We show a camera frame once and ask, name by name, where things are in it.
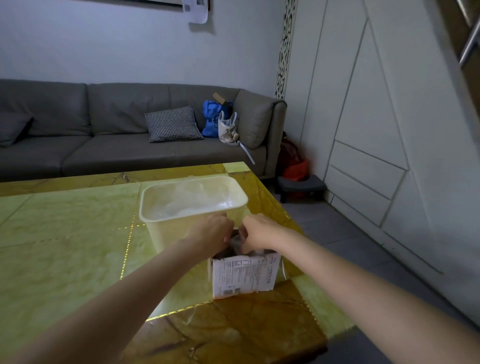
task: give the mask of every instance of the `forearm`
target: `forearm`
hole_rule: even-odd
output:
[[[198,257],[181,241],[23,348],[9,363],[109,363]]]
[[[463,325],[300,234],[277,250],[335,301],[395,363],[478,363],[480,340]]]

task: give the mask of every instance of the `person's left hand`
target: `person's left hand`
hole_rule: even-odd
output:
[[[234,222],[225,212],[207,216],[196,222],[187,233],[185,240],[190,244],[199,261],[213,257],[228,247]]]

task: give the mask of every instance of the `dark gray pillow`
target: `dark gray pillow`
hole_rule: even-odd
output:
[[[21,112],[0,111],[0,147],[11,146],[32,117]]]
[[[150,142],[202,140],[191,106],[145,114]]]

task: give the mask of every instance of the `table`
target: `table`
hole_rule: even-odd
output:
[[[141,191],[225,174],[248,211],[301,231],[243,162],[0,183],[0,360],[155,255],[138,219]],[[212,301],[205,263],[169,292],[121,363],[265,363],[312,359],[352,322],[285,261],[273,291]]]

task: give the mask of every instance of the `hand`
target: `hand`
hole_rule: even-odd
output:
[[[252,250],[278,250],[278,242],[291,233],[295,232],[279,225],[263,214],[248,215],[239,227],[242,240],[241,252],[247,254]]]
[[[196,222],[187,233],[185,241],[200,261],[213,257],[228,247],[234,222],[225,212],[210,215]]]

